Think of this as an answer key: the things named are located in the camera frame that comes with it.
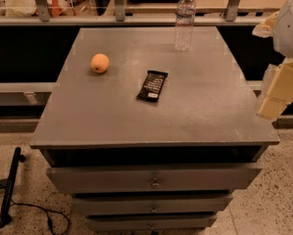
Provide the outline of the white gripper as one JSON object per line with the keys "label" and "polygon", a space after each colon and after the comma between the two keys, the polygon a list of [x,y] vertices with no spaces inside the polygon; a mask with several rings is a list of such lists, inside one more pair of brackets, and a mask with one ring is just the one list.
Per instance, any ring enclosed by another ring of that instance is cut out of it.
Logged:
{"label": "white gripper", "polygon": [[276,120],[293,102],[293,0],[256,25],[252,34],[272,37],[274,50],[288,57],[278,66],[269,65],[257,103],[259,117]]}

